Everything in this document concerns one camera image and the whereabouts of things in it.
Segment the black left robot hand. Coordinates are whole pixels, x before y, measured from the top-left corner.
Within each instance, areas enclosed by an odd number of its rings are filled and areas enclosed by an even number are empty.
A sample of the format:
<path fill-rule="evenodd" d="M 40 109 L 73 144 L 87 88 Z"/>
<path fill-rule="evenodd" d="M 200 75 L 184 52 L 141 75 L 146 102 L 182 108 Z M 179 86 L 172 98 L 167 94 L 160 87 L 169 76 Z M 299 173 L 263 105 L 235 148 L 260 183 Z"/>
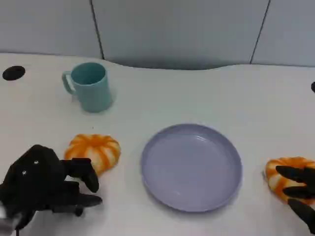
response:
<path fill-rule="evenodd" d="M 93 194 L 80 192 L 82 180 Z M 50 209 L 53 212 L 77 212 L 102 203 L 96 196 L 98 177 L 89 158 L 60 160 L 48 147 L 34 145 L 8 169 L 0 185 L 0 201 L 6 215 Z"/>

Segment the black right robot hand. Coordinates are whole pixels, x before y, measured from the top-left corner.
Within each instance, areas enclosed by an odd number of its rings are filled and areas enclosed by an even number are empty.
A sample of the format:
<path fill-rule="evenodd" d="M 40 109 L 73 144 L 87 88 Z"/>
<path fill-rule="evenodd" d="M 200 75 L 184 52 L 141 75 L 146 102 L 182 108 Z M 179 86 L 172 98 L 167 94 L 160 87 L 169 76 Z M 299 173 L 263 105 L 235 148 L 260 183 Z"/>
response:
<path fill-rule="evenodd" d="M 277 166 L 276 171 L 285 178 L 304 186 L 286 187 L 283 193 L 289 197 L 288 205 L 294 213 L 308 226 L 310 233 L 315 233 L 315 210 L 301 202 L 301 200 L 313 200 L 315 198 L 315 170 L 305 167 L 298 169 L 290 166 Z"/>

